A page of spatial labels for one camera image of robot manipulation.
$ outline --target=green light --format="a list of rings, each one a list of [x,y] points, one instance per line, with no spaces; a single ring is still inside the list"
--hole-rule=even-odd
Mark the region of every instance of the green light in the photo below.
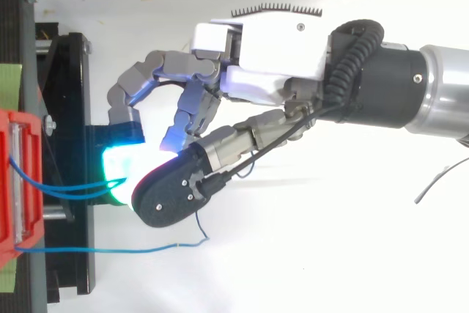
[[[108,147],[103,152],[106,180],[126,177],[127,181],[111,190],[112,196],[132,207],[132,193],[140,180],[153,169],[174,158],[177,154],[159,150],[146,143]]]

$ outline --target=green tape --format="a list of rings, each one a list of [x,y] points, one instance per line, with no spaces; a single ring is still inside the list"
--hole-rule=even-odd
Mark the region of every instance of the green tape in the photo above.
[[[10,260],[0,269],[0,292],[14,293],[16,282],[16,259]]]
[[[18,110],[22,65],[0,64],[0,109]]]
[[[0,109],[18,110],[22,65],[0,64]],[[16,259],[0,269],[0,292],[13,293],[16,282]]]

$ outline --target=red bracket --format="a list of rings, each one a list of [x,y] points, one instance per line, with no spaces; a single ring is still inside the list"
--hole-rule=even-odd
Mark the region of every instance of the red bracket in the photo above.
[[[15,244],[11,175],[9,162],[10,125],[21,125],[22,168],[34,181],[43,181],[41,120],[35,115],[0,110],[0,268],[21,253],[15,246],[31,248],[44,235],[43,193],[23,182],[23,239]]]

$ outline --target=blue wire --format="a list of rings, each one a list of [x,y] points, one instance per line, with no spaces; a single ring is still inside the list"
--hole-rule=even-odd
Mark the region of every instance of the blue wire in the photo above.
[[[83,187],[88,186],[88,185],[93,185],[93,187],[97,187],[97,186],[94,186],[94,185],[96,185],[98,183],[88,184],[88,185],[77,185],[77,186],[63,186],[63,187],[62,186],[43,185],[42,183],[37,183],[32,178],[30,178],[28,175],[26,175],[26,173],[23,170],[21,170],[21,168],[15,163],[15,161],[11,157],[10,157],[10,164],[13,167],[13,169],[17,173],[19,173],[19,175],[25,181],[27,181],[28,183],[33,185],[38,190],[42,191],[44,194],[48,194],[48,195],[56,197],[56,198],[68,199],[68,200],[72,200],[72,201],[83,201],[85,199],[94,199],[94,198],[101,197],[101,196],[107,194],[110,189],[115,188],[115,187],[123,184],[126,181],[125,178],[108,181],[104,185],[106,185],[107,183],[112,183],[112,182],[115,182],[115,185],[112,185],[111,187],[107,188],[106,190],[94,192],[92,194],[63,194],[63,193],[55,192],[53,190],[54,189],[59,189],[59,190],[63,190],[63,191],[75,191],[75,190],[79,190],[79,189],[85,189]]]
[[[174,248],[174,247],[198,247],[203,244],[205,241],[209,240],[209,237],[202,229],[202,225],[199,221],[199,215],[196,212],[197,225],[199,226],[200,231],[204,234],[204,238],[201,239],[198,243],[172,243],[171,245],[161,246],[157,248],[149,249],[107,249],[107,248],[87,248],[87,247],[57,247],[57,248],[22,248],[15,247],[16,251],[23,253],[114,253],[114,254],[142,254],[142,253],[152,253],[163,251],[165,249]]]
[[[245,175],[240,175],[240,173],[236,173],[236,176],[238,176],[240,179],[245,179],[247,178],[251,173],[252,171],[254,170],[254,165],[256,164],[256,161],[253,161],[252,164],[251,164],[251,168],[249,169],[248,173],[245,174]]]
[[[60,192],[43,190],[41,189],[41,187],[36,187],[36,188],[42,191],[44,194],[48,194],[49,196],[60,198],[60,199],[68,199],[70,201],[84,201],[86,199],[94,199],[94,198],[101,197],[109,192],[109,190],[102,190],[102,191],[94,192],[92,194],[61,194]]]
[[[34,187],[40,188],[41,191],[44,190],[49,190],[49,191],[80,191],[80,190],[87,190],[88,188],[96,188],[96,187],[102,187],[102,186],[107,186],[109,183],[117,183],[116,185],[112,185],[109,188],[114,188],[117,187],[118,185],[123,184],[127,178],[123,177],[120,179],[114,179],[114,180],[109,180],[109,181],[101,181],[99,183],[88,183],[86,185],[75,185],[75,186],[52,186],[52,185],[44,185],[42,183],[37,183],[34,181],[32,178],[30,178],[26,173],[21,170],[21,168],[17,165],[17,163],[13,160],[13,158],[10,156],[10,164],[13,167],[13,169],[19,173],[19,175],[28,181],[28,183],[31,183]]]

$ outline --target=white wall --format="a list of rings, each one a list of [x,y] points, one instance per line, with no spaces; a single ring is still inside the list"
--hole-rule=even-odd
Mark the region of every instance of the white wall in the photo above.
[[[60,20],[93,42],[92,120],[107,123],[107,89],[156,48],[181,49],[197,21],[264,0],[44,0],[39,20]],[[469,49],[466,0],[290,0],[324,7],[331,26],[375,19],[385,40]],[[178,88],[140,105],[158,145]],[[262,109],[224,102],[212,128]],[[200,212],[200,248],[96,258],[87,297],[62,290],[51,312],[467,312],[467,166],[413,199],[445,165],[467,156],[455,141],[319,122],[234,180]],[[125,207],[96,207],[96,246],[149,248],[201,238],[194,218],[144,226]]]

